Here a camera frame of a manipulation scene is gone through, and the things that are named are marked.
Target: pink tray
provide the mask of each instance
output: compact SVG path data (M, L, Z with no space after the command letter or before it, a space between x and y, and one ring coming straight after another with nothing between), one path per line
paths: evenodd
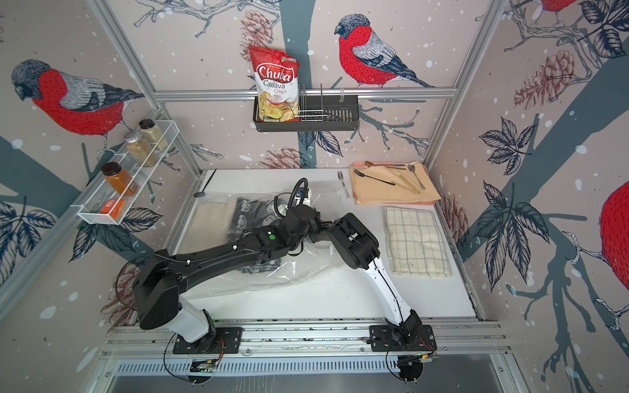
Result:
M370 162L375 164L375 165L402 165L402 164L406 165L406 164L408 164L408 162L389 162L389 161L370 161ZM424 169L424 172L426 172L426 175L428 175L428 169L423 164L419 164L419 165L421 165L421 167ZM366 166L367 166L367 164L364 161L354 161L354 162L352 162L352 166L350 168L365 168ZM413 203L404 203L404 204L407 204L407 205L427 205L427 206L431 206L431 205L434 205L435 203L436 203L436 201L413 202Z

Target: spice jar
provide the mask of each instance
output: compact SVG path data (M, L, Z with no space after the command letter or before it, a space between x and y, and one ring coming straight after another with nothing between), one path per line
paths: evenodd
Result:
M111 187L122 196L133 196L140 189L131 178L129 172L123 169L117 162L106 163L101 168L101 172L105 175L105 179L111 184Z
M155 165L157 156L151 152L151 145L142 139L139 132L132 131L125 134L125 140L127 141L126 149L139 164L146 160L143 165L144 167L152 167Z
M162 138L164 133L151 119L144 119L140 122L140 128L142 129L142 137L149 143L156 143L155 148L157 150L164 150L168 147L168 141L166 138Z

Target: white wire basket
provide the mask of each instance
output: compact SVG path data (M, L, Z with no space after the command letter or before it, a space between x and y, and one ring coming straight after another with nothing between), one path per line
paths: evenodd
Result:
M137 184L138 190L132 196L124 195L129 188L129 185L127 185L125 191L123 191L124 196L122 196L116 192L113 187L111 187L111 184L109 184L106 179L103 179L96 191L94 191L85 204L83 204L78 213L79 217L81 217L85 222L88 224L119 225L125 218L127 212L131 209L133 203L135 202L135 199L140 195L144 185L148 182L153 174L153 171L155 171L157 165L159 165L164 156L167 154L170 146L179 134L179 129L174 121L154 120L154 122L163 132L160 141L166 140L168 142L168 147L163 150L157 150L155 147L159 143L151 143L151 146L153 146L151 153L157 156L157 161L152 167L143 166L148 158L144 160L144 162L136 162L133 157L128 154L126 148L121 153L114 154L114 159L112 161L118 162L123 169L126 169L126 171L129 172L132 176L132 181L129 185L132 183ZM124 200L124 206L122 206L119 211L110 209L110 212L107 214L101 213L101 210L107 201L116 201L113 206L117 206L121 200Z

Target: checkered towel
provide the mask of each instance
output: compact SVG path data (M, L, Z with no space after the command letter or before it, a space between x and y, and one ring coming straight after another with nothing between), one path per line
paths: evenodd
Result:
M384 208L387 253L393 274L452 276L447 245L431 211Z

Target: chips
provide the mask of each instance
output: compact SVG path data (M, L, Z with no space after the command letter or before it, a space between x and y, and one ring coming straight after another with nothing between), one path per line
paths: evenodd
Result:
M249 46L258 89L260 121L299 121L296 59L279 50Z

